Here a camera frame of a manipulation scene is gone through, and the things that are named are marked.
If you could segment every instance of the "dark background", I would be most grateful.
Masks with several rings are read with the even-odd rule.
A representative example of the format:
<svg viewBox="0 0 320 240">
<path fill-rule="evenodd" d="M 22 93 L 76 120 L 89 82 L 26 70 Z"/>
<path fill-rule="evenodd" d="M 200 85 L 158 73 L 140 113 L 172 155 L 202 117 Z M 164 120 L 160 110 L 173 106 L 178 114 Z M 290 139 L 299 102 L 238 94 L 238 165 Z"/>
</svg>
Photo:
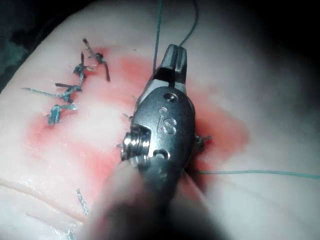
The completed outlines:
<svg viewBox="0 0 320 240">
<path fill-rule="evenodd" d="M 91 2 L 93 1 L 1 0 L 0 91 L 29 54 L 57 25 Z M 320 38 L 316 1 L 223 0 L 221 2 L 239 4 L 247 8 L 262 22 L 265 31 L 272 39 L 272 44 L 284 46 L 318 66 Z"/>
</svg>

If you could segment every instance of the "red stain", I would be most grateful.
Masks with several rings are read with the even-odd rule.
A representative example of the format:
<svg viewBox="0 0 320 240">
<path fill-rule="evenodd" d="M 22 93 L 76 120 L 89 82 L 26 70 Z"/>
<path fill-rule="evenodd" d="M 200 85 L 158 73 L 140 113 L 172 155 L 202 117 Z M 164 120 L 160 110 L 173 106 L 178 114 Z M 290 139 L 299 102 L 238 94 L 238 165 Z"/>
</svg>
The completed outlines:
<svg viewBox="0 0 320 240">
<path fill-rule="evenodd" d="M 239 119 L 210 100 L 213 95 L 211 92 L 192 84 L 188 86 L 191 88 L 188 95 L 196 112 L 196 133 L 200 137 L 212 137 L 206 141 L 204 151 L 195 156 L 189 167 L 199 171 L 214 171 L 217 163 L 227 161 L 231 156 L 245 150 L 249 143 L 249 132 Z M 203 191 L 214 177 L 198 173 L 191 176 Z"/>
<path fill-rule="evenodd" d="M 100 83 L 96 92 L 99 101 L 134 108 L 134 97 L 137 98 L 142 93 L 151 76 L 152 62 L 142 57 L 123 56 L 113 70 L 120 77 L 117 77 L 116 82 L 113 82 L 111 77 L 111 82 Z"/>
<path fill-rule="evenodd" d="M 93 50 L 102 53 L 108 60 L 110 48 L 101 47 Z M 88 77 L 84 80 L 83 88 L 85 89 L 89 81 L 93 80 L 91 76 L 96 74 L 100 78 L 95 79 L 94 84 L 97 87 L 94 92 L 90 93 L 92 97 L 101 102 L 114 103 L 118 106 L 130 108 L 133 111 L 134 97 L 138 97 L 142 93 L 151 76 L 152 61 L 127 55 L 121 57 L 117 62 L 109 64 L 109 71 L 111 82 L 107 82 L 105 68 L 99 64 L 95 73 L 87 72 Z M 117 79 L 114 81 L 113 75 L 117 75 Z M 66 79 L 71 79 L 72 82 L 74 78 L 74 74 L 66 77 Z M 249 141 L 249 135 L 241 121 L 210 100 L 212 94 L 214 94 L 212 90 L 207 92 L 196 84 L 191 84 L 192 82 L 195 83 L 195 81 L 187 80 L 188 95 L 196 110 L 196 133 L 201 137 L 211 135 L 212 140 L 208 141 L 204 152 L 197 155 L 195 161 L 191 164 L 196 169 L 212 171 L 216 168 L 217 161 L 226 161 L 234 154 L 243 151 Z M 59 123 L 54 127 L 47 126 L 47 119 L 37 114 L 29 123 L 26 136 L 27 144 L 37 147 L 40 152 L 43 152 L 50 147 L 50 142 L 59 140 L 66 127 L 64 123 Z M 120 139 L 123 138 L 122 134 L 122 132 L 119 133 Z M 119 149 L 115 149 L 113 152 L 103 152 L 94 146 L 77 142 L 72 138 L 66 140 L 70 143 L 69 150 L 78 159 L 77 164 L 83 166 L 83 172 L 86 174 L 84 177 L 93 186 L 92 189 L 94 190 L 91 194 L 96 196 L 105 178 L 111 174 L 120 161 Z M 207 175 L 197 175 L 194 180 L 200 187 L 203 187 L 204 183 L 210 181 L 211 178 Z"/>
<path fill-rule="evenodd" d="M 68 149 L 77 159 L 77 165 L 82 166 L 85 171 L 86 179 L 94 186 L 90 197 L 95 198 L 103 188 L 106 178 L 111 175 L 116 165 L 120 161 L 120 150 L 114 148 L 103 151 L 93 145 L 80 141 L 70 141 Z"/>
</svg>

